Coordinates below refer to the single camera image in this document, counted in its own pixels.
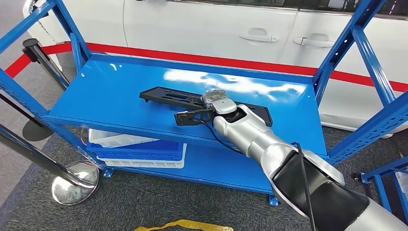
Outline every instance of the red barrier rope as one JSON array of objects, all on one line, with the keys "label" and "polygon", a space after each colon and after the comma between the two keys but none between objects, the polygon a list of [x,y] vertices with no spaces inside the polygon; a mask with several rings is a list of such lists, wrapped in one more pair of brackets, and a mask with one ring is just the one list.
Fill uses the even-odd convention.
[{"label": "red barrier rope", "polygon": [[[146,49],[131,48],[131,47],[119,47],[119,46],[97,44],[97,43],[87,43],[87,46],[91,51],[98,51],[98,52],[135,55],[135,56],[146,57],[146,58],[165,59],[165,60],[172,60],[172,61],[181,61],[181,62],[189,62],[189,63],[208,64],[208,65],[228,66],[228,67],[245,68],[245,69],[253,69],[253,70],[260,70],[260,71],[273,71],[273,72],[281,72],[281,73],[287,73],[287,74],[312,76],[315,74],[317,70],[317,68],[314,68],[314,67],[293,66],[293,65],[286,65],[286,64],[271,64],[271,63],[246,61],[246,60],[238,60],[238,59],[227,59],[227,58],[202,56],[202,55],[195,55],[195,54],[182,54],[182,53],[168,52],[168,51],[154,51],[154,50],[146,50]],[[71,47],[70,42],[66,42],[66,43],[61,43],[61,44],[52,45],[52,46],[45,46],[45,47],[42,47],[42,49],[44,53],[46,54],[57,54],[57,53],[71,51],[72,47]],[[6,73],[11,78],[14,78],[29,63],[30,63],[30,59],[28,58],[27,55],[23,54],[20,58],[18,58],[13,64],[11,64],[6,69]],[[351,83],[374,87],[374,84],[371,78],[367,76],[355,75],[355,74],[350,74],[350,73],[341,72],[341,71],[333,71],[332,74],[330,75],[330,78],[340,80],[340,81],[351,82]],[[408,84],[406,83],[390,81],[390,84],[395,91],[405,92],[408,90]]]}]

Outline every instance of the chrome stanchion base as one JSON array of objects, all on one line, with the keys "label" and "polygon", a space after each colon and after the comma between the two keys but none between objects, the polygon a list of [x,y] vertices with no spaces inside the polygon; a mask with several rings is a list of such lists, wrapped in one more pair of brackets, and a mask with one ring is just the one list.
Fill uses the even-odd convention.
[{"label": "chrome stanchion base", "polygon": [[66,166],[68,170],[75,173],[79,178],[94,184],[94,188],[74,186],[61,177],[55,178],[52,183],[52,197],[63,205],[76,205],[85,201],[99,186],[99,169],[88,160],[79,160]]}]

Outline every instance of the car door handle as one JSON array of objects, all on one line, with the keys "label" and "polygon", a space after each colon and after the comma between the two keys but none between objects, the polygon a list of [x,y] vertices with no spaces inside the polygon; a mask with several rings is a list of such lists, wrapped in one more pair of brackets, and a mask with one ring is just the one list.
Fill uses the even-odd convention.
[{"label": "car door handle", "polygon": [[301,46],[310,46],[310,47],[332,47],[333,41],[319,41],[312,40],[305,37],[297,37],[293,39],[293,42]]},{"label": "car door handle", "polygon": [[276,42],[278,41],[277,38],[273,37],[272,35],[250,35],[250,34],[240,34],[239,37],[252,40],[252,41],[260,41],[260,42]]}]

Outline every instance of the stanchion post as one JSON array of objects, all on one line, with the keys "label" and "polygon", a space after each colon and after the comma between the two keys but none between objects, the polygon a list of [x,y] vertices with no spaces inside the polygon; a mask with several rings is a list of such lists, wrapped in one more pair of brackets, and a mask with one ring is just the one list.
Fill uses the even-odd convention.
[{"label": "stanchion post", "polygon": [[38,62],[47,72],[47,74],[60,85],[63,90],[69,86],[69,81],[57,67],[54,61],[48,57],[41,49],[40,43],[35,38],[26,39],[23,42],[23,52],[31,59],[32,62]]},{"label": "stanchion post", "polygon": [[99,185],[99,169],[88,160],[76,161],[65,167],[1,124],[0,142],[57,176],[51,190],[54,200],[60,204],[78,204]]},{"label": "stanchion post", "polygon": [[12,108],[17,110],[19,113],[24,115],[29,121],[23,127],[23,137],[28,141],[40,141],[43,140],[54,133],[53,130],[48,128],[46,125],[42,124],[37,117],[32,117],[27,112],[25,112],[21,107],[13,103],[10,99],[0,93],[0,99],[10,105]]}]

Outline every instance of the blue shelf board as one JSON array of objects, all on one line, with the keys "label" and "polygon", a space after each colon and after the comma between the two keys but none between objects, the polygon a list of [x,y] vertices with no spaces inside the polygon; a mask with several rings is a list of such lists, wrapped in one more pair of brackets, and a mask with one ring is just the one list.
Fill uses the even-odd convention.
[{"label": "blue shelf board", "polygon": [[116,170],[273,194],[261,167],[230,150],[187,145],[184,168],[113,167]]},{"label": "blue shelf board", "polygon": [[205,126],[177,126],[174,113],[185,109],[139,98],[141,91],[156,86],[199,94],[224,89],[233,100],[266,106],[278,136],[327,156],[312,79],[306,76],[93,54],[45,117],[225,149]]}]

